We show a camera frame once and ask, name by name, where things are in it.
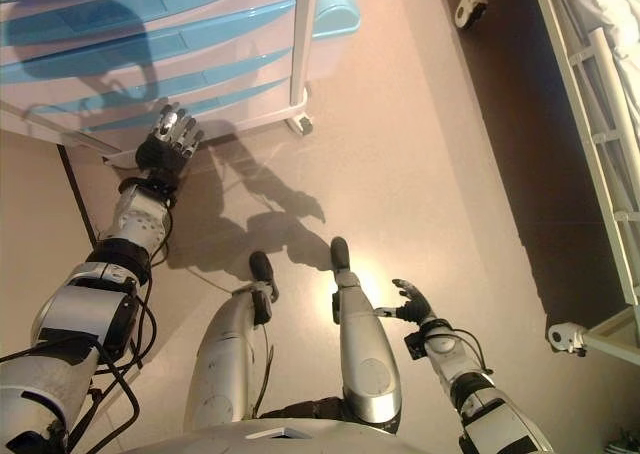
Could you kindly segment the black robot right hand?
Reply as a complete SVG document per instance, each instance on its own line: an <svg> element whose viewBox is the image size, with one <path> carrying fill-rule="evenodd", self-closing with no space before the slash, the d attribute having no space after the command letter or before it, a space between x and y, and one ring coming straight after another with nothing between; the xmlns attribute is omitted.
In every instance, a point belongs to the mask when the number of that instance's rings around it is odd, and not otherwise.
<svg viewBox="0 0 640 454"><path fill-rule="evenodd" d="M377 317L394 318L421 326L431 315L432 308L421 293L411 282L395 278L393 285L399 290L399 295L406 299L399 307L378 307L373 310Z"/></svg>

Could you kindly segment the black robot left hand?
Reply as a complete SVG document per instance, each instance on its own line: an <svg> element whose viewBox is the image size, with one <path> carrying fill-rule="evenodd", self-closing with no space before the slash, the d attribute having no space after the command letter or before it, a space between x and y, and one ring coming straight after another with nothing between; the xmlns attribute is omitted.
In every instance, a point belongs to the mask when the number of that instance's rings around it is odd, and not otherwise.
<svg viewBox="0 0 640 454"><path fill-rule="evenodd" d="M166 104L136 150L136 165L148 179L178 184L203 138L200 125L186 109L178 104Z"/></svg>

